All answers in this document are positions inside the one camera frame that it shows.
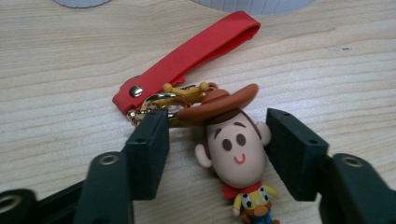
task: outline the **gray round object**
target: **gray round object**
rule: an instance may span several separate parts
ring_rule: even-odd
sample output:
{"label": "gray round object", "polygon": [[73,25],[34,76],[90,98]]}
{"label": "gray round object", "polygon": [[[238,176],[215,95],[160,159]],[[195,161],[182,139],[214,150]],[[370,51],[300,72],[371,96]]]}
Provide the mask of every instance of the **gray round object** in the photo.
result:
{"label": "gray round object", "polygon": [[245,11],[250,15],[269,15],[306,7],[315,0],[192,0],[206,7],[235,12]]}
{"label": "gray round object", "polygon": [[65,7],[96,7],[110,0],[53,0],[61,6]]}

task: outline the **woody figurine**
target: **woody figurine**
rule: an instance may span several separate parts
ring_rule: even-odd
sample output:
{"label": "woody figurine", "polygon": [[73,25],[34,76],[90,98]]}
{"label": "woody figurine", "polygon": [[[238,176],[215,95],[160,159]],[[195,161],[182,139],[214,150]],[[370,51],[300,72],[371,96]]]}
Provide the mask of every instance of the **woody figurine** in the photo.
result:
{"label": "woody figurine", "polygon": [[234,198],[233,215],[240,215],[246,223],[279,224],[270,216],[269,195],[277,191],[262,184],[265,166],[263,146],[271,140],[264,122],[253,123],[242,108],[250,103],[258,91],[251,84],[230,94],[225,90],[207,93],[202,104],[186,108],[177,118],[196,125],[204,125],[204,142],[195,147],[195,157],[205,168],[213,166],[219,178],[227,184],[224,197]]}

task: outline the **yellow shirt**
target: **yellow shirt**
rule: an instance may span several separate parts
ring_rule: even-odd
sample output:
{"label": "yellow shirt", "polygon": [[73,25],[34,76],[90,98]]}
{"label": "yellow shirt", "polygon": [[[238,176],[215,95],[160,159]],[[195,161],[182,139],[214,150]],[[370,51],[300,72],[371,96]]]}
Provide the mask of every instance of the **yellow shirt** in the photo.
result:
{"label": "yellow shirt", "polygon": [[270,200],[268,194],[276,197],[277,190],[267,186],[261,185],[257,190],[250,193],[240,193],[236,195],[233,201],[233,208],[240,210],[241,204],[245,209],[255,209],[257,206],[266,205]]}

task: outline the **hat brim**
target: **hat brim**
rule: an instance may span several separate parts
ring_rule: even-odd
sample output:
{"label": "hat brim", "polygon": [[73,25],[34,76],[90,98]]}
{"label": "hat brim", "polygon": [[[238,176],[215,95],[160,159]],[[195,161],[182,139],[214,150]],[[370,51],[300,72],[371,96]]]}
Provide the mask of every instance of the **hat brim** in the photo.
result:
{"label": "hat brim", "polygon": [[253,100],[258,90],[256,84],[250,84],[217,101],[183,109],[177,113],[177,118],[190,124],[203,125],[206,120],[217,115],[237,108],[242,109]]}

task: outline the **figurine eye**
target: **figurine eye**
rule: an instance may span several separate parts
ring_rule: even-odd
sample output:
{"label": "figurine eye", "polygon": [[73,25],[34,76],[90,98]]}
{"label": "figurine eye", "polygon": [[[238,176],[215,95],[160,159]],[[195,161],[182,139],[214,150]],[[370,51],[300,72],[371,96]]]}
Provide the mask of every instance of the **figurine eye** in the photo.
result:
{"label": "figurine eye", "polygon": [[245,143],[247,142],[247,139],[246,139],[246,137],[244,136],[244,135],[242,135],[241,133],[239,133],[237,136],[236,136],[236,142],[239,144],[239,146],[244,146],[245,145]]}
{"label": "figurine eye", "polygon": [[231,141],[228,139],[224,139],[222,141],[222,146],[226,151],[230,151],[231,148],[233,148],[233,144],[231,144]]}

